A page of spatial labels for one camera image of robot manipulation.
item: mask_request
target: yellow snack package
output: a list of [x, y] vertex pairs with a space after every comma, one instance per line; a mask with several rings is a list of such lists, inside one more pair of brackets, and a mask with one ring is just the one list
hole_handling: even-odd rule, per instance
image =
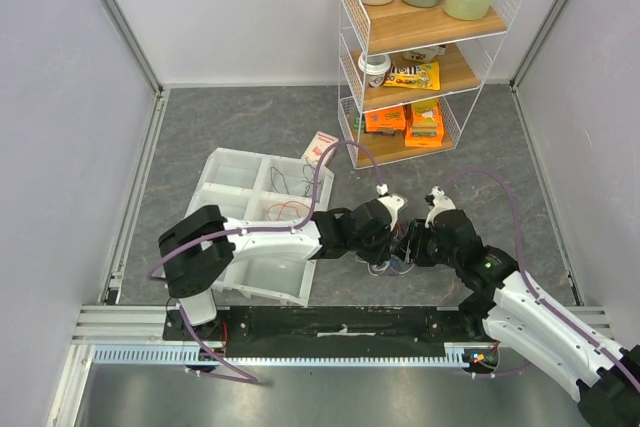
[[383, 85], [405, 89], [440, 90], [440, 64], [431, 62], [403, 68], [392, 65]]

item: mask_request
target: transparent plastic object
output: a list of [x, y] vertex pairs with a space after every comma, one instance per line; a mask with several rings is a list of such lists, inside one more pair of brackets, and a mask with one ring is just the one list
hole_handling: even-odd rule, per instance
[[[304, 217], [311, 206], [312, 178], [313, 170], [302, 159], [216, 149], [207, 159], [186, 215], [215, 204], [222, 215], [236, 219]], [[324, 167], [319, 180], [316, 210], [326, 210], [333, 172]], [[314, 272], [315, 261], [272, 258], [236, 262], [225, 269], [213, 288], [218, 292], [235, 290], [248, 298], [275, 299], [283, 305], [306, 306]]]

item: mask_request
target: orange box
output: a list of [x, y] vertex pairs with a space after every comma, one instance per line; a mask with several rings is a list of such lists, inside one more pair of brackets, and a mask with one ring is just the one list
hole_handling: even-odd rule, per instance
[[366, 112], [364, 114], [367, 132], [380, 130], [404, 130], [407, 125], [404, 106], [398, 105], [389, 109]]
[[404, 134], [406, 147], [441, 147], [444, 139], [444, 127], [442, 124], [436, 130], [428, 132], [413, 132], [411, 121], [407, 122], [407, 131]]

